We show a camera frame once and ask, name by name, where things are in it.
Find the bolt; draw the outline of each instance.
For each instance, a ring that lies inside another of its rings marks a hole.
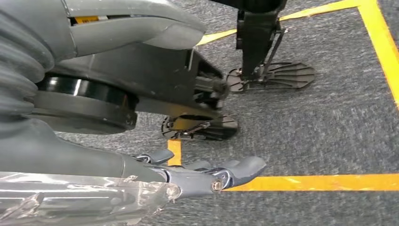
[[[223,182],[219,179],[215,180],[214,182],[212,182],[211,189],[214,192],[220,192],[223,189]]]

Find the gray plastic casing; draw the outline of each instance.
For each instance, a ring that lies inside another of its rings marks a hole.
[[[133,15],[71,26],[69,17]],[[44,122],[23,117],[35,83],[55,62],[133,42],[191,48],[205,27],[163,0],[3,0],[0,4],[0,171],[123,178],[164,178],[128,155],[59,139]]]

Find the yellow floor tape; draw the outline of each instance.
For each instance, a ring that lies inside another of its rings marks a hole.
[[[258,177],[226,191],[399,191],[399,174]]]
[[[305,17],[305,16],[313,16],[316,14],[328,13],[328,12],[337,11],[337,10],[346,9],[346,8],[353,8],[353,7],[359,6],[360,2],[361,2],[361,0],[343,0],[343,1],[339,1],[339,2],[334,2],[334,3],[324,5],[324,6],[309,8],[309,9],[305,9],[305,10],[297,12],[297,13],[283,16],[280,18],[280,21],[296,19],[296,18],[301,18],[301,17]],[[218,32],[218,33],[214,33],[214,34],[204,35],[204,37],[202,37],[201,41],[197,44],[197,46],[204,45],[204,44],[213,42],[215,40],[219,40],[221,38],[232,35],[236,32],[237,32],[236,29],[232,29],[232,30],[228,30],[225,32]]]
[[[389,32],[377,0],[343,0],[283,16],[281,20],[358,7],[393,98],[399,107],[399,52]],[[236,30],[206,35],[199,44],[226,37]],[[168,141],[175,157],[169,165],[181,165],[180,141]],[[399,191],[399,174],[258,177],[227,191]]]
[[[182,144],[180,140],[168,140],[168,149],[175,154],[173,158],[168,161],[169,166],[182,165]]]
[[[367,0],[359,6],[359,12],[373,43],[393,99],[399,109],[399,51],[377,0]]]

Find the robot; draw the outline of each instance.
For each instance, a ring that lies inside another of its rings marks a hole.
[[[261,174],[258,157],[164,166],[168,150],[130,156],[53,132],[120,133],[141,111],[168,116],[166,138],[225,140],[238,127],[221,112],[230,90],[300,88],[314,79],[303,64],[271,63],[285,0],[215,1],[239,9],[243,66],[226,78],[193,50],[205,26],[166,0],[2,2],[0,226],[135,223],[176,198]]]

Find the floor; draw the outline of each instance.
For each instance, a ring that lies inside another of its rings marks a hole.
[[[235,28],[236,10],[207,0],[174,0],[204,21],[209,33]],[[281,15],[338,0],[288,0]],[[399,2],[381,0],[399,43]],[[288,28],[275,62],[303,62],[317,80],[292,91],[230,95],[225,112],[240,123],[224,142],[184,141],[182,161],[213,164],[263,157],[263,176],[399,172],[399,112],[356,8],[282,22]],[[240,65],[235,37],[199,51],[225,73]],[[86,146],[123,153],[166,147],[164,116],[139,114],[137,128],[109,136],[60,134]],[[178,200],[141,226],[397,226],[398,192],[223,192]]]

